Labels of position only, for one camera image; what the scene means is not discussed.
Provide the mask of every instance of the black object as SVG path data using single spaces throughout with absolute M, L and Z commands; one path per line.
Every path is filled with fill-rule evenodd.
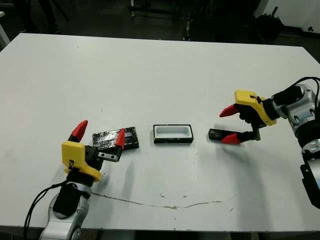
M 272 14 L 266 13 L 256 19 L 257 28 L 264 39 L 275 40 L 283 27 L 279 17 L 275 17 L 278 7 L 276 6 Z
M 77 210 L 82 191 L 77 189 L 77 185 L 70 183 L 63 185 L 54 202 L 52 210 L 67 217 Z
M 163 136 L 158 136 L 157 135 L 157 130 L 156 127 L 163 127 L 168 129 L 167 135 L 164 134 Z M 181 130 L 177 133 L 179 133 L 181 136 L 176 137 L 176 136 L 170 136 L 170 128 L 173 129 L 173 126 L 175 127 L 175 130 L 181 126 Z M 184 130 L 183 126 L 188 126 L 188 130 Z M 154 144 L 190 144 L 194 140 L 194 134 L 192 132 L 192 128 L 190 124 L 155 124 L 153 125 L 153 143 Z
M 226 136 L 229 136 L 231 134 L 240 134 L 238 131 L 228 131 L 228 130 L 220 130 L 220 129 L 213 129 L 210 128 L 208 132 L 209 139 L 211 140 L 218 140 L 221 141 Z
M 290 105 L 295 103 L 298 99 L 301 99 L 303 96 L 304 95 L 299 86 L 291 86 L 281 92 L 276 93 L 272 100 L 277 106 Z
M 295 136 L 299 145 L 303 148 L 307 143 L 320 139 L 320 122 L 317 120 L 308 121 L 301 125 L 296 131 Z
M 318 153 L 312 154 L 307 150 L 302 152 L 302 157 L 304 161 L 304 165 L 300 166 L 303 175 L 302 183 L 311 204 L 320 209 L 320 190 L 309 166 L 309 161 L 311 159 L 319 158 L 320 156 Z
M 276 119 L 280 118 L 279 114 L 275 110 L 273 100 L 271 98 L 263 100 L 262 105 L 265 110 L 265 113 L 269 116 L 269 118 L 271 120 L 276 120 Z
M 92 134 L 92 145 L 97 147 L 99 152 L 114 154 L 116 150 L 116 140 L 120 130 L 121 129 L 116 129 Z M 125 128 L 123 150 L 137 148 L 139 148 L 139 141 L 136 128 L 134 126 Z

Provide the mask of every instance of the floor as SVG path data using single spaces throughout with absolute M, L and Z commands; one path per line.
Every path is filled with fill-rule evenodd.
M 111 38 L 134 38 L 156 40 L 182 40 L 187 18 L 136 12 L 133 18 L 129 17 L 128 0 L 57 0 L 66 12 L 70 21 L 67 22 L 62 14 L 54 7 L 54 15 L 62 34 Z M 142 6 L 144 0 L 134 0 L 135 6 Z M 172 10 L 174 0 L 151 0 L 153 8 Z M 194 0 L 184 0 L 181 11 L 186 14 L 193 10 Z M 15 11 L 3 9 L 6 16 L 0 19 L 0 24 L 10 40 L 24 28 L 23 23 Z M 40 33 L 46 33 L 44 25 L 46 17 L 37 0 L 31 1 L 31 15 Z M 191 41 L 214 42 L 215 36 L 210 22 L 194 21 L 191 23 Z M 237 34 L 236 43 L 252 43 L 243 34 Z M 281 32 L 275 41 L 264 44 L 301 46 L 304 47 L 318 62 L 320 61 L 320 41 L 315 38 L 300 37 L 292 32 Z

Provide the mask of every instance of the table leg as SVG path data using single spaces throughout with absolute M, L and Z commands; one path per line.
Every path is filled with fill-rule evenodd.
M 5 30 L 2 28 L 1 24 L 0 24 L 0 44 L 2 45 L 2 47 L 4 48 L 5 46 L 7 46 L 10 43 L 10 40 L 5 32 Z

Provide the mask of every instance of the metal stand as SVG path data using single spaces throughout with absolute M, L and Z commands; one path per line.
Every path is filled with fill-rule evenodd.
M 182 12 L 180 11 L 181 0 L 177 0 L 175 4 L 175 10 L 163 10 L 163 9 L 156 9 L 150 8 L 151 4 L 148 0 L 145 0 L 144 7 L 136 7 L 134 0 L 129 0 L 128 11 L 131 18 L 133 18 L 136 12 L 145 12 L 145 13 L 153 13 L 153 14 L 166 14 L 166 15 L 173 15 L 178 16 L 180 20 L 184 19 Z

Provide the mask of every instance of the black box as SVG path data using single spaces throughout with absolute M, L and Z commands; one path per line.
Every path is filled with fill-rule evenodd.
M 115 150 L 116 140 L 121 129 L 104 131 L 92 134 L 92 144 L 99 149 L 99 152 L 112 154 Z M 139 148 L 136 128 L 125 128 L 124 150 Z

